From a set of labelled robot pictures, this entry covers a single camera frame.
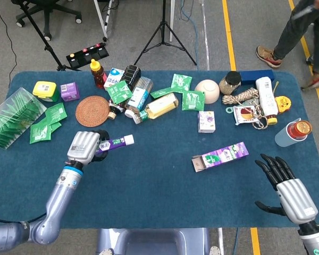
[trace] small white box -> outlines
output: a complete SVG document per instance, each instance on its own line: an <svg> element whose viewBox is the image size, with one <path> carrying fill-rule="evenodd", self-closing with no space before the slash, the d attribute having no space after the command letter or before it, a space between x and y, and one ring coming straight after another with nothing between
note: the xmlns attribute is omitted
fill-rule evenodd
<svg viewBox="0 0 319 255"><path fill-rule="evenodd" d="M198 112L198 132L199 133L214 133L215 131L215 117L213 111Z"/></svg>
<svg viewBox="0 0 319 255"><path fill-rule="evenodd" d="M111 87L112 85L115 85L116 83L120 82L123 76L123 73L124 73L124 70L112 68L110 73L108 74L106 82L104 83L104 88L107 89Z"/></svg>

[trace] purple box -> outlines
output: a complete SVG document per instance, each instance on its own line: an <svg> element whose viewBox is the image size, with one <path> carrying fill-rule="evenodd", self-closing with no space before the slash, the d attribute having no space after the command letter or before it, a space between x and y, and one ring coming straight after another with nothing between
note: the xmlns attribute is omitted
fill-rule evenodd
<svg viewBox="0 0 319 255"><path fill-rule="evenodd" d="M249 155L249 153L245 144L240 142L203 155L193 156L191 161L197 173L247 155Z"/></svg>
<svg viewBox="0 0 319 255"><path fill-rule="evenodd" d="M61 97L65 102L79 99L79 90L75 82L60 86Z"/></svg>

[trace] robotic arm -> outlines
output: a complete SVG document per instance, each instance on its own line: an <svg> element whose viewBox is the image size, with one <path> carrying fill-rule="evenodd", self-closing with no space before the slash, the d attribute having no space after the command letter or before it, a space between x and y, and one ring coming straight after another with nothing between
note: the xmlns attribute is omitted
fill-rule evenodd
<svg viewBox="0 0 319 255"><path fill-rule="evenodd" d="M47 201L46 217L32 223L0 225L0 252L11 250L25 242L51 244L58 238L61 219L83 176L82 168L107 156L108 151L99 156L95 152L101 141L109 139L106 131L77 132L68 151L70 162L66 162Z"/></svg>
<svg viewBox="0 0 319 255"><path fill-rule="evenodd" d="M269 207L259 201L255 204L267 213L287 216L290 221L299 225L298 234L307 254L319 255L319 224L315 223L318 209L307 189L282 158L272 158L264 154L261 154L261 157L266 164L259 160L255 163L266 174L279 196L281 207Z"/></svg>

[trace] yellow tape measure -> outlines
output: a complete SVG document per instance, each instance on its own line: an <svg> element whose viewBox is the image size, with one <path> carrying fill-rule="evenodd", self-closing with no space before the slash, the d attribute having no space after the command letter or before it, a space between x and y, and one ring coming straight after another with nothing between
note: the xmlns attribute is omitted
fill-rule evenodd
<svg viewBox="0 0 319 255"><path fill-rule="evenodd" d="M288 111L292 106L292 101L288 97L280 96L275 98L276 104L278 105L279 113Z"/></svg>

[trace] tripod stand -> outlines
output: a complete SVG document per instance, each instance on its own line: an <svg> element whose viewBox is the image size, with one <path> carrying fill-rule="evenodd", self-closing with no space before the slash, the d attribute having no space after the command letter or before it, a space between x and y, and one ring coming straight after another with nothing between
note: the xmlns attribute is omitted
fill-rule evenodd
<svg viewBox="0 0 319 255"><path fill-rule="evenodd" d="M140 55L138 56L137 60L135 61L134 65L137 64L137 62L139 61L140 57L142 57L143 53L148 52L149 50L155 48L155 47L159 47L161 45L166 45L166 46L171 46L171 47L175 47L177 49L180 49L184 52L187 53L187 55L190 57L191 61L195 64L195 60L191 57L191 55L189 54L189 52L187 51L187 49L185 48L185 46L181 43L180 39L177 37L177 35L174 33L174 31L170 28L170 26L168 25L168 22L165 21L165 4L166 4L166 0L163 0L163 8L162 8L162 21L160 22L159 26L156 28L155 32L153 33L153 35L151 36L150 40L148 41L148 43L146 44L146 46L144 47L144 49L142 50L142 52L140 53ZM174 37L176 38L176 40L179 42L179 44L181 45L181 47L176 46L176 45L172 45L169 44L168 42L164 41L164 35L165 35L165 27L167 27L170 32L172 32L172 34L174 35ZM161 42L159 42L158 44L147 48L150 44L150 42L154 39L155 35L157 34L158 31L161 31Z"/></svg>
<svg viewBox="0 0 319 255"><path fill-rule="evenodd" d="M31 24L33 25L34 29L37 31L37 33L39 34L40 38L43 40L44 44L45 44L45 49L51 53L52 57L54 58L55 62L57 62L58 67L57 67L57 71L65 71L65 69L69 69L69 70L73 70L73 71L80 71L78 69L74 69L71 68L69 66L63 65L59 58L57 57L57 55L54 53L51 45L46 41L43 33L41 32L41 30L39 29L39 27L37 26L37 24L35 23L34 19L32 18L32 16L29 14L29 12L27 11L26 6L23 4L23 0L15 0L12 1L14 4L18 3L21 7L21 9L23 10L23 12L26 14L26 17L30 20Z"/></svg>

